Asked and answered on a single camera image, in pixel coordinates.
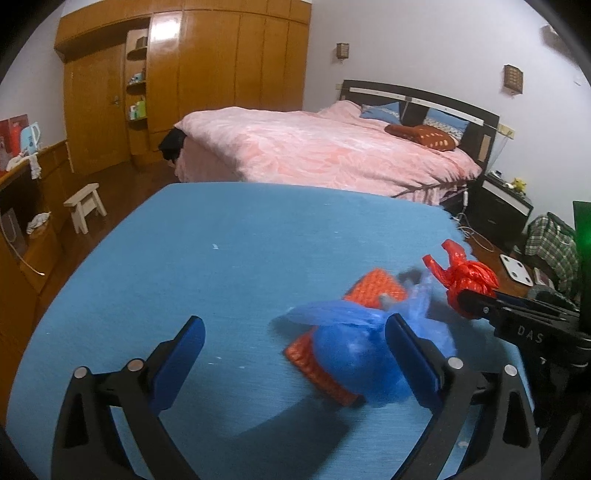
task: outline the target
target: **red plastic bag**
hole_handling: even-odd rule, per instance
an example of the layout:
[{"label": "red plastic bag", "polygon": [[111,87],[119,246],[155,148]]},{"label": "red plastic bag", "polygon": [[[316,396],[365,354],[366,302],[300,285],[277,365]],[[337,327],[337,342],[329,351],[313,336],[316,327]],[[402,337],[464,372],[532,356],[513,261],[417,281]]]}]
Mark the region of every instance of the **red plastic bag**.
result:
[{"label": "red plastic bag", "polygon": [[431,255],[423,257],[425,266],[442,285],[447,288],[447,302],[465,318],[473,318],[463,312],[457,303],[457,295],[462,290],[472,290],[489,297],[495,297],[495,288],[499,288],[496,274],[484,263],[468,260],[464,249],[453,240],[445,240],[441,245],[449,255],[450,267],[447,270],[433,260]]}]

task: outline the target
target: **bed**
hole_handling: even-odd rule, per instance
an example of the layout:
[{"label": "bed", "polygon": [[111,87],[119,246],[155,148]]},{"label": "bed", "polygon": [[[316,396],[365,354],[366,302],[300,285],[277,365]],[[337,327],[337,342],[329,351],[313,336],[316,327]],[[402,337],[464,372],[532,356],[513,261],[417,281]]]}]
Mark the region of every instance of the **bed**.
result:
[{"label": "bed", "polygon": [[[429,108],[469,121],[460,145],[439,152],[362,119],[362,105],[398,101],[401,122]],[[499,117],[473,105],[398,85],[345,80],[340,100],[318,113],[239,107],[193,112],[176,162],[182,182],[247,181],[328,187],[439,205],[486,170]]]}]

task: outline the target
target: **towel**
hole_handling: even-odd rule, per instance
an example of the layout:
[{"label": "towel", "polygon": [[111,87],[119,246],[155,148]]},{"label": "towel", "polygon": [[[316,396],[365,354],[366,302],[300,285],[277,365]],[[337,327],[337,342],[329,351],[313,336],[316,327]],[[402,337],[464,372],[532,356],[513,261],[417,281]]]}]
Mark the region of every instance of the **towel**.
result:
[{"label": "towel", "polygon": [[50,216],[50,212],[39,213],[39,214],[35,215],[34,218],[33,218],[33,220],[31,220],[27,224],[27,235],[31,235],[33,233],[33,230],[39,228],[46,221],[48,221],[49,220],[49,216]]},{"label": "towel", "polygon": [[6,166],[6,171],[11,171],[13,168],[18,167],[21,163],[25,161],[29,161],[29,165],[31,166],[31,178],[33,180],[41,178],[41,167],[39,166],[39,160],[37,159],[37,154],[29,155],[28,157],[23,157],[21,154],[13,157],[8,162]]}]

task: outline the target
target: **electric kettle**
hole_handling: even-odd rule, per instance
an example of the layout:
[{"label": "electric kettle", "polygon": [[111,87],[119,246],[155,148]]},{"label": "electric kettle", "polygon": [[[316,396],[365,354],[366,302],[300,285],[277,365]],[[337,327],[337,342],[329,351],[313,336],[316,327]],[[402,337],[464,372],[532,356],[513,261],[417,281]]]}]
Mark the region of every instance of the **electric kettle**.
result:
[{"label": "electric kettle", "polygon": [[21,131],[21,152],[27,151],[26,155],[33,155],[39,150],[39,140],[41,139],[41,129],[35,122]]}]

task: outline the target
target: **small wooden stool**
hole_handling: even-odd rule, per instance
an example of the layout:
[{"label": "small wooden stool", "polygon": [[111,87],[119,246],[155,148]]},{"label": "small wooden stool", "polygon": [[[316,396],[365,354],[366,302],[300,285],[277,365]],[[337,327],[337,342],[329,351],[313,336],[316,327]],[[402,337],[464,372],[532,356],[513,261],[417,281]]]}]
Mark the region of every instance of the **small wooden stool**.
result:
[{"label": "small wooden stool", "polygon": [[64,202],[64,206],[72,208],[72,222],[76,233],[82,230],[83,234],[88,233],[88,226],[85,217],[96,209],[97,214],[103,217],[107,215],[103,202],[100,201],[99,193],[96,189],[98,183],[89,183],[86,187],[79,190]]}]

